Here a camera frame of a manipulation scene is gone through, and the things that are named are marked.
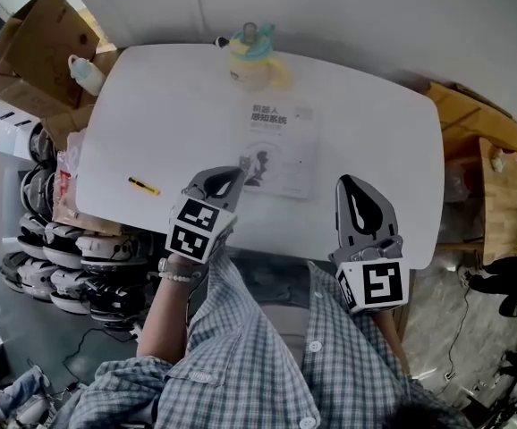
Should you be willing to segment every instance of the cardboard box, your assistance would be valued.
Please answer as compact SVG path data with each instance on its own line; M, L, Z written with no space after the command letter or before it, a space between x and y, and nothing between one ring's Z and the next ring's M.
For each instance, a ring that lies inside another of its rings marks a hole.
M0 31L0 99L38 118L76 108L68 57L91 59L98 41L66 0L30 0Z
M93 63L107 76L121 53L121 50L112 50L96 54ZM67 148L70 132L78 132L88 127L96 100L97 97L91 96L84 90L81 93L78 108L42 119L44 129L60 151L65 151Z

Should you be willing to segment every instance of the bottle lid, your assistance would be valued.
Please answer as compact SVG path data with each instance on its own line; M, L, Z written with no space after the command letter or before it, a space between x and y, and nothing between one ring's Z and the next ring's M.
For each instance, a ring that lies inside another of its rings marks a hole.
M260 29L252 22L242 26L242 30L231 38L231 54L243 61L259 61L273 52L274 24L263 24Z
M91 63L80 57L73 61L70 72L75 80L85 80L91 74Z

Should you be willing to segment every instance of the black hair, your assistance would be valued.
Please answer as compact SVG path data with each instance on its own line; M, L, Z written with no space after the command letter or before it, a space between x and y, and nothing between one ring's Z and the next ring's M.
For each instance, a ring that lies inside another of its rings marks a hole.
M425 405L403 403L386 418L383 429L449 429L440 421L444 413Z

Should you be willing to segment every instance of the book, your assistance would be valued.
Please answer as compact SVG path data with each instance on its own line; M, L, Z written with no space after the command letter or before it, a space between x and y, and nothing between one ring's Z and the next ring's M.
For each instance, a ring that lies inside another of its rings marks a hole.
M265 98L250 100L243 108L244 190L308 198L318 139L314 110Z

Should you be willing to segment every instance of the white bottle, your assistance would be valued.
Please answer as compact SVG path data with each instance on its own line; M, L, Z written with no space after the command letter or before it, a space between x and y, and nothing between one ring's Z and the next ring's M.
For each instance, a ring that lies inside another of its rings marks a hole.
M88 59L82 59L77 55L68 57L70 74L76 82L86 89L92 96L97 97L101 87L106 81L106 75Z

